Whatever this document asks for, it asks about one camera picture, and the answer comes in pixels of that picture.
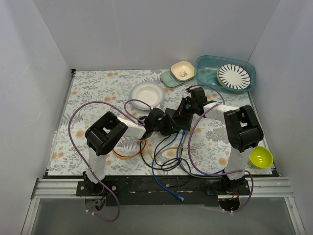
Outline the black network switch box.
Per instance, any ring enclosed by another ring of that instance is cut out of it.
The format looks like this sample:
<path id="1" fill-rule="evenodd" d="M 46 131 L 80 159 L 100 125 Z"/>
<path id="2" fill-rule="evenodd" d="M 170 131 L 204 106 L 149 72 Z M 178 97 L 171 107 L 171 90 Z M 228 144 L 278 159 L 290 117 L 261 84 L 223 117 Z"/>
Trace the black network switch box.
<path id="1" fill-rule="evenodd" d="M 167 114 L 171 120 L 171 123 L 181 130 L 190 131 L 193 115 L 194 114 L 178 114 L 177 110 L 166 108 L 165 114 Z"/>

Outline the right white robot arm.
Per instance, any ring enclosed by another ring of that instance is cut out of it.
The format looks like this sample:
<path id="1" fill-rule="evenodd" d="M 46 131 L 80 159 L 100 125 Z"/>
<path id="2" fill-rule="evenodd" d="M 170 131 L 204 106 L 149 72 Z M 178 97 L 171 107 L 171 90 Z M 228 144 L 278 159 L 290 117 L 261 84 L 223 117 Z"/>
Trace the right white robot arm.
<path id="1" fill-rule="evenodd" d="M 264 137 L 256 114 L 249 105 L 233 107 L 227 106 L 224 101 L 208 101 L 204 89 L 199 85 L 186 90 L 189 95 L 182 98 L 172 120 L 191 135 L 197 126 L 192 122 L 195 114 L 199 118 L 212 118 L 225 124 L 231 152 L 226 167 L 217 176 L 221 179 L 220 189 L 226 194 L 234 194 L 244 184 L 245 168 L 252 150 Z"/>

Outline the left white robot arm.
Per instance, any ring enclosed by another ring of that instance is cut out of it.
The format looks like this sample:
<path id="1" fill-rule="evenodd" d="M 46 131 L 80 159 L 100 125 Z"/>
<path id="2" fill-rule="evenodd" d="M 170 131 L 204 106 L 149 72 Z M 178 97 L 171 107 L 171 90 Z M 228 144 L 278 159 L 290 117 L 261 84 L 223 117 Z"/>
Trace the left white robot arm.
<path id="1" fill-rule="evenodd" d="M 159 108 L 153 108 L 144 117 L 143 124 L 117 117 L 112 112 L 105 113 L 85 133 L 89 148 L 89 168 L 84 173 L 87 190 L 94 196 L 103 192 L 104 184 L 101 180 L 105 178 L 107 154 L 114 149 L 122 137 L 145 140 L 154 132 L 169 136 L 178 131 L 179 127 L 170 114 Z"/>

